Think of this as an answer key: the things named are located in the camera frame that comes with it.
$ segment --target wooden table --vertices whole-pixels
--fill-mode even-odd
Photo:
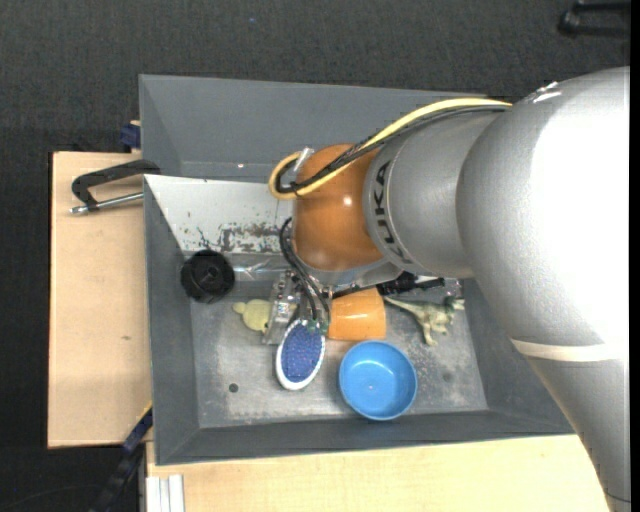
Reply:
[[[52,170],[50,448],[117,444],[151,399],[140,203],[73,216],[74,177],[137,154],[56,153]],[[140,179],[97,189],[139,191]],[[607,506],[575,435],[156,466],[188,512],[580,511]]]

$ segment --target black bottle cap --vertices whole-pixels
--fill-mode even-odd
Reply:
[[[222,254],[205,249],[185,261],[180,282],[189,297],[211,304],[231,290],[235,275]]]

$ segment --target metal clamp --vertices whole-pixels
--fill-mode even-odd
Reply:
[[[101,169],[99,171],[90,172],[78,176],[71,184],[71,191],[74,195],[84,203],[84,206],[75,206],[69,211],[71,213],[88,213],[109,208],[135,199],[142,199],[142,192],[136,194],[128,194],[126,196],[108,199],[98,202],[89,192],[90,187],[96,187],[109,183],[111,181],[121,180],[136,174],[160,174],[160,168],[149,160],[136,160],[115,167]]]

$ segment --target blue scrub brush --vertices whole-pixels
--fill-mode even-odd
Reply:
[[[276,375],[283,388],[297,391],[316,376],[324,358],[324,335],[301,320],[293,322],[276,353]]]

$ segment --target blue plastic bowl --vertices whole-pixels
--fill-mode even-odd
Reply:
[[[393,345],[365,341],[340,363],[338,385],[344,400],[371,420],[392,420],[416,397],[418,377],[409,358]]]

